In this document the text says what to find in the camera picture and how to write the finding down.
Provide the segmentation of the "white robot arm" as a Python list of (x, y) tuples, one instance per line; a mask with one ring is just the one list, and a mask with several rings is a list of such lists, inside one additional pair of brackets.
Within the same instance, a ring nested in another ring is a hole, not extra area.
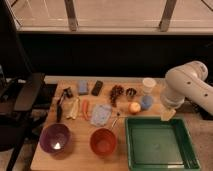
[(165, 74), (165, 88), (160, 94), (164, 106), (162, 121), (169, 121), (188, 98), (213, 116), (213, 87), (205, 80), (208, 68), (200, 61), (174, 67)]

